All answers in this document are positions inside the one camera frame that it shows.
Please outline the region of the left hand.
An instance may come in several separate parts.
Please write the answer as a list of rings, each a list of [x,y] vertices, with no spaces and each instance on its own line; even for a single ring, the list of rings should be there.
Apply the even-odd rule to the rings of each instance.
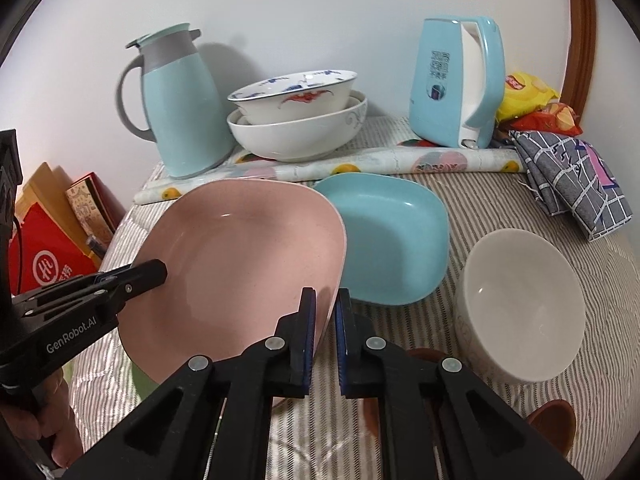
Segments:
[[[54,437],[52,460],[68,468],[84,454],[84,449],[62,368],[43,382],[43,388],[43,406],[37,415],[9,405],[2,405],[1,414],[15,437],[27,440]]]

